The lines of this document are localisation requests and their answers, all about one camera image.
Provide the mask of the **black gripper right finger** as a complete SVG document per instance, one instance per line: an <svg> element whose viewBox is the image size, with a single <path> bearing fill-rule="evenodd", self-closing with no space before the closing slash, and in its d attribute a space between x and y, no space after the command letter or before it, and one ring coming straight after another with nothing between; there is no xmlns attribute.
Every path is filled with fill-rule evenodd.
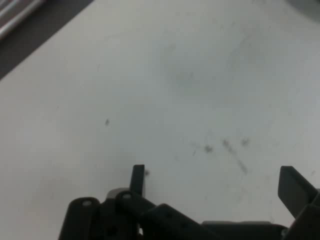
<svg viewBox="0 0 320 240"><path fill-rule="evenodd" d="M282 166L278 197L294 217L286 230L285 240L318 240L320 238L320 191L293 166Z"/></svg>

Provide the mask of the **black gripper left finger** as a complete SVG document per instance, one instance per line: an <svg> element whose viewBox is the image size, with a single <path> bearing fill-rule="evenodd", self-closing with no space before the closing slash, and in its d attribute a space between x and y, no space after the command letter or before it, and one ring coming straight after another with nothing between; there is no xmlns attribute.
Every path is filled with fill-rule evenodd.
<svg viewBox="0 0 320 240"><path fill-rule="evenodd" d="M73 200L60 240L213 240L215 234L167 204L144 198L145 166L134 165L128 188L111 190L104 202Z"/></svg>

